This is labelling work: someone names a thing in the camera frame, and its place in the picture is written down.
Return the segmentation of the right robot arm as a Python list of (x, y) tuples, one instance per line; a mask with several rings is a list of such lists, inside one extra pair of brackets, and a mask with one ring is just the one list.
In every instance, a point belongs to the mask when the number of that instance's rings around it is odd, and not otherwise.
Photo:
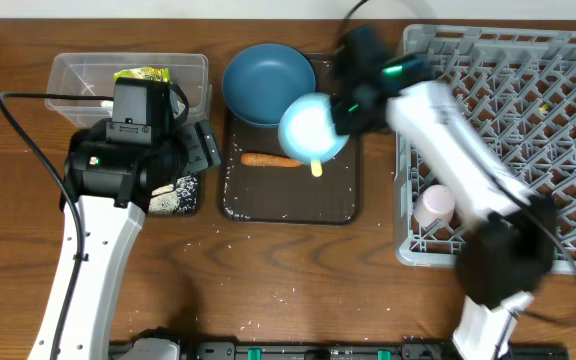
[(338, 33), (333, 76), (338, 134), (390, 126), (455, 195), (471, 237), (454, 263), (465, 302), (452, 342), (464, 359), (504, 356), (553, 266), (553, 199), (530, 190), (487, 148), (426, 59), (395, 57), (374, 28)]

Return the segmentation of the yellow green snack wrapper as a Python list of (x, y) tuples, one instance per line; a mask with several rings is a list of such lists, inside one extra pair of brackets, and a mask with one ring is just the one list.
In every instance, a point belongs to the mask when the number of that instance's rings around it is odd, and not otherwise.
[(117, 81), (119, 78), (152, 80), (164, 83), (171, 82), (171, 76), (168, 68), (153, 68), (150, 66), (124, 69), (113, 74), (114, 81)]

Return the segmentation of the pink plastic cup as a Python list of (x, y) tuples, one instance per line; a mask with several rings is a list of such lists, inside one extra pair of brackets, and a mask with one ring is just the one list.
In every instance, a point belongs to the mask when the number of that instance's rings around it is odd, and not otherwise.
[(424, 228), (435, 223), (446, 226), (452, 220), (455, 209), (454, 193), (447, 186), (432, 185), (415, 201), (413, 216)]

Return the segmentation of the white rice grains pile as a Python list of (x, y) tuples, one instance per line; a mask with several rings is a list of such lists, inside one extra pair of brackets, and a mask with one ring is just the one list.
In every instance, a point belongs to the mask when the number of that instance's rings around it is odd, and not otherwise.
[(199, 174), (179, 178), (175, 184), (152, 192), (148, 214), (151, 216), (193, 216), (199, 209)]

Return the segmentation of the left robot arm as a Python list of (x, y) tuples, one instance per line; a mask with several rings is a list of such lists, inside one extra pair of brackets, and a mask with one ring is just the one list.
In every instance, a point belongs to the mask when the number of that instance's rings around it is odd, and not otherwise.
[[(29, 360), (180, 359), (180, 341), (163, 329), (132, 344), (110, 345), (110, 332), (129, 254), (146, 213), (130, 203), (84, 195), (64, 209), (64, 236), (47, 308)], [(84, 260), (63, 322), (59, 321), (76, 255), (76, 224), (84, 231)]]

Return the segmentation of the dark blue plate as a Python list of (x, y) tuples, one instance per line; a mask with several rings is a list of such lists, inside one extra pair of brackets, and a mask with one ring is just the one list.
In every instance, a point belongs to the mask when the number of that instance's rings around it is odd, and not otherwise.
[(314, 92), (316, 76), (296, 49), (276, 43), (251, 46), (227, 65), (222, 94), (227, 108), (259, 128), (275, 128), (299, 97)]

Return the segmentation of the light blue bowl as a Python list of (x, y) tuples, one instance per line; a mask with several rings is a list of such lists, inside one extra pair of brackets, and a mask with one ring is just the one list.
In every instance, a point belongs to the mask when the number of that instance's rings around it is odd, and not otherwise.
[(350, 136), (336, 132), (330, 96), (315, 92), (299, 97), (288, 107), (279, 123), (278, 138), (290, 158), (325, 163), (344, 148)]

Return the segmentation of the white tissue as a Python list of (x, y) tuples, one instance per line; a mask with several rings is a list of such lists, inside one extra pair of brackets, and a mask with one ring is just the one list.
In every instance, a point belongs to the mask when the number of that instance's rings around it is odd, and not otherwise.
[(106, 108), (106, 109), (111, 109), (113, 107), (113, 102), (108, 101), (108, 100), (104, 100), (101, 102), (101, 107)]

